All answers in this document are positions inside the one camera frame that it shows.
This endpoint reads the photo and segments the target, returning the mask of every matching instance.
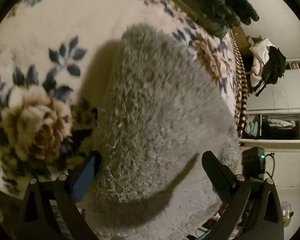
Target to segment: black device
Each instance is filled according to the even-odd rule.
[[[266,173],[265,150],[260,147],[253,147],[242,152],[242,174],[247,179],[264,180]]]
[[[68,176],[61,175],[57,180],[50,182],[38,182],[34,179],[29,182],[19,217],[18,240],[68,239],[58,227],[49,200],[57,201],[74,240],[98,240],[71,200],[73,184],[96,154],[98,153],[90,153],[84,163],[77,166]],[[249,203],[252,206],[250,216],[236,239],[283,240],[281,207],[272,179],[255,182],[243,175],[234,175],[211,151],[202,155],[202,167],[220,199],[228,203],[218,224],[205,239],[227,240]],[[0,239],[11,240],[1,225]]]

